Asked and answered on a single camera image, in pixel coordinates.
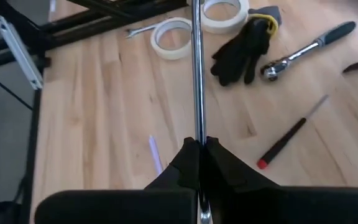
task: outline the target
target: chrome pole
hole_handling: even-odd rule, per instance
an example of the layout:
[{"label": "chrome pole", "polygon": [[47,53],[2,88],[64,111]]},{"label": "chrome pole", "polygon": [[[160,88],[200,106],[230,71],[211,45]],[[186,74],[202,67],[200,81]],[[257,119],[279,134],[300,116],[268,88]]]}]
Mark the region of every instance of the chrome pole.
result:
[{"label": "chrome pole", "polygon": [[[205,125],[205,79],[204,79],[204,48],[203,33],[201,30],[201,0],[193,0],[191,25],[191,41],[193,47],[193,91],[195,108],[196,140],[203,146],[206,144]],[[200,186],[200,219],[202,224],[209,224],[211,221],[211,210],[208,199]]]}]

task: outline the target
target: socket wrench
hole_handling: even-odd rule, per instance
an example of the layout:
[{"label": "socket wrench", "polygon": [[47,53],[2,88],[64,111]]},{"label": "socket wrench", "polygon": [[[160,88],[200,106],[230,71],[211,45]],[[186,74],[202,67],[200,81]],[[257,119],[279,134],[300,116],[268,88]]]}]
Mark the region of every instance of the socket wrench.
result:
[{"label": "socket wrench", "polygon": [[274,82],[278,79],[280,74],[286,70],[295,60],[300,58],[301,56],[314,51],[314,49],[323,48],[342,37],[350,34],[356,28],[356,23],[353,21],[344,22],[335,28],[327,31],[323,35],[319,36],[317,39],[312,41],[306,47],[296,51],[295,53],[283,57],[281,59],[275,60],[273,62],[268,63],[260,69],[260,74],[262,79]]}]

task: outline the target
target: black handle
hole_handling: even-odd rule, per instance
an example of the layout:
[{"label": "black handle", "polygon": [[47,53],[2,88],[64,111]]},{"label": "black handle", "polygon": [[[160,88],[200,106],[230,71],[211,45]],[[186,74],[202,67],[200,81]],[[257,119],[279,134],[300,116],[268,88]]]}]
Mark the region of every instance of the black handle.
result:
[{"label": "black handle", "polygon": [[278,140],[258,161],[259,168],[264,169],[277,156],[277,154],[287,145],[289,140],[306,123],[306,118],[301,118],[280,140]]},{"label": "black handle", "polygon": [[342,23],[318,37],[318,39],[320,40],[319,42],[323,43],[323,46],[328,45],[346,36],[347,34],[350,34],[355,28],[356,23],[354,21]]}]

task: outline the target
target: yellow strap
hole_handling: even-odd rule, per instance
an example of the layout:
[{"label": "yellow strap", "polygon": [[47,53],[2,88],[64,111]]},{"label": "yellow strap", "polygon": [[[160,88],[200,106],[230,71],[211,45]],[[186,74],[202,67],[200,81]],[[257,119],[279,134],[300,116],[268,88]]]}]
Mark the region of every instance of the yellow strap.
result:
[{"label": "yellow strap", "polygon": [[267,19],[268,20],[268,29],[267,33],[271,36],[274,36],[276,32],[278,31],[278,22],[276,19],[271,15],[265,15],[265,14],[250,14],[249,19],[251,18],[261,18],[261,19]]}]

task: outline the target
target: black glove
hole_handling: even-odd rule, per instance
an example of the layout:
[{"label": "black glove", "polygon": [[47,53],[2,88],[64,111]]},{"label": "black glove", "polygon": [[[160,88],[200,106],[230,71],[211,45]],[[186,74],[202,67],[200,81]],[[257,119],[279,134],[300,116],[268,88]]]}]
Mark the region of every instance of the black glove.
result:
[{"label": "black glove", "polygon": [[244,71],[245,84],[254,80],[256,64],[260,56],[266,54],[269,49],[268,28],[268,20],[251,19],[235,38],[212,56],[216,62],[211,73],[219,78],[222,86],[237,82]]}]

